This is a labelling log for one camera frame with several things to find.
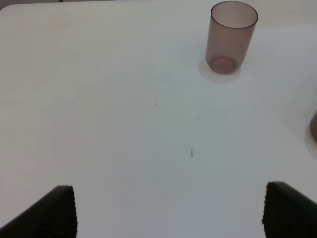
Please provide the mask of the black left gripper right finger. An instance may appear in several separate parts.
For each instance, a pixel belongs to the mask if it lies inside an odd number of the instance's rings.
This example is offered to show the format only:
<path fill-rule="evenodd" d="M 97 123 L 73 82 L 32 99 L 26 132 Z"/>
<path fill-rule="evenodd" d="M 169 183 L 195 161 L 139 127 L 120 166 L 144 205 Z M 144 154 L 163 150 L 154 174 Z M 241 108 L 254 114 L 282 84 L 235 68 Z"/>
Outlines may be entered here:
<path fill-rule="evenodd" d="M 317 204 L 284 182 L 269 182 L 262 224 L 267 238 L 315 238 Z"/>

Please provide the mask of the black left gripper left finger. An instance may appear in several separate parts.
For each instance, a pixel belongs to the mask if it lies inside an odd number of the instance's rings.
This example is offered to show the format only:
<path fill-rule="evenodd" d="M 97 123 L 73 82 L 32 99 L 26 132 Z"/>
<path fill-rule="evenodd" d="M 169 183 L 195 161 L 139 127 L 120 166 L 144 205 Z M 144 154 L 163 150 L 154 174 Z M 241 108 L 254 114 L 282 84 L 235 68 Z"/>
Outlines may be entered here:
<path fill-rule="evenodd" d="M 60 185 L 1 227 L 2 238 L 75 238 L 78 222 L 74 189 Z"/>

